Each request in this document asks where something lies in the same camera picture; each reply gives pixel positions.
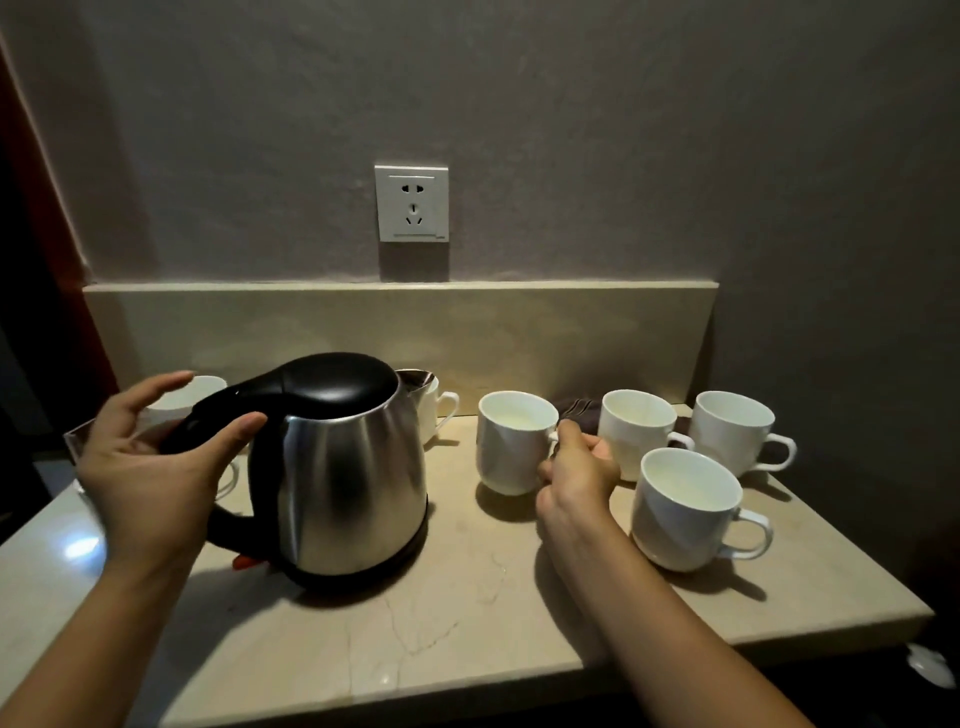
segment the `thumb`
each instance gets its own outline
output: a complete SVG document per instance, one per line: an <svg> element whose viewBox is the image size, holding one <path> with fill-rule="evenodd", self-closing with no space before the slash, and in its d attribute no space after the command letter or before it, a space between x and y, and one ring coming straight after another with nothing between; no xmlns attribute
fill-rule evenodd
<svg viewBox="0 0 960 728"><path fill-rule="evenodd" d="M194 452L203 460L212 463L217 473L220 473L266 423L267 416L262 412L248 412L224 427Z"/></svg>
<svg viewBox="0 0 960 728"><path fill-rule="evenodd" d="M581 449L586 452L590 450L584 439L584 433L573 420L560 420L560 424L557 425L557 438L560 441L559 447L563 449Z"/></svg>

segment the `electrical socket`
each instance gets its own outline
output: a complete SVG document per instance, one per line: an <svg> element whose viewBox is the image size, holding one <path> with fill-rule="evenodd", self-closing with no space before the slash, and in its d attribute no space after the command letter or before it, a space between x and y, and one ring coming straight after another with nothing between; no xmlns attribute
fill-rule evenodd
<svg viewBox="0 0 960 728"><path fill-rule="evenodd" d="M375 164L376 217L386 243L450 239L447 167Z"/></svg>

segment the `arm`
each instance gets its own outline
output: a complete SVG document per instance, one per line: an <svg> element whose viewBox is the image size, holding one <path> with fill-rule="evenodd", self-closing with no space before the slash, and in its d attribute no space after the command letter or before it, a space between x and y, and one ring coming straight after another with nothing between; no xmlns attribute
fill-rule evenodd
<svg viewBox="0 0 960 728"><path fill-rule="evenodd" d="M609 500L617 471L606 444L562 422L540 466L547 549L661 728L810 728L780 691L686 606L620 530Z"/></svg>
<svg viewBox="0 0 960 728"><path fill-rule="evenodd" d="M234 420L197 449L158 455L170 426L133 437L136 416L189 372L155 376L110 398L78 477L107 534L103 574L0 710L0 728L121 726L160 632L204 544L224 468L266 417Z"/></svg>

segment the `hand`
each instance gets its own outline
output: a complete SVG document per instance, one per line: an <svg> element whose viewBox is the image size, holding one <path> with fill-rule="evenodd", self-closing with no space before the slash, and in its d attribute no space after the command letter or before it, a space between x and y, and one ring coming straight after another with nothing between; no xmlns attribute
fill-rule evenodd
<svg viewBox="0 0 960 728"><path fill-rule="evenodd" d="M134 437L136 417L192 378L192 372L175 372L144 379L107 400L93 423L77 477L107 533L108 565L189 570L204 544L220 475L267 422L266 415L252 412L198 448L157 454L179 422Z"/></svg>
<svg viewBox="0 0 960 728"><path fill-rule="evenodd" d="M610 446L599 437L585 435L570 420L557 426L560 443L552 460L540 463L538 472L547 483L537 493L537 515L547 532L564 526L593 531L615 526L610 496L620 478L620 469Z"/></svg>

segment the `right hand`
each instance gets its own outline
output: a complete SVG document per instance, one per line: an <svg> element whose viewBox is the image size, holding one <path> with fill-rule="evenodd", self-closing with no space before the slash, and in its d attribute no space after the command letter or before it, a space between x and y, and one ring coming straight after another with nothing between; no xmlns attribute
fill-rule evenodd
<svg viewBox="0 0 960 728"><path fill-rule="evenodd" d="M586 533L616 527L610 496L620 478L610 447L594 435L585 435L571 420L557 425L559 444L538 473L546 485L537 493L537 515L550 535L570 527Z"/></svg>

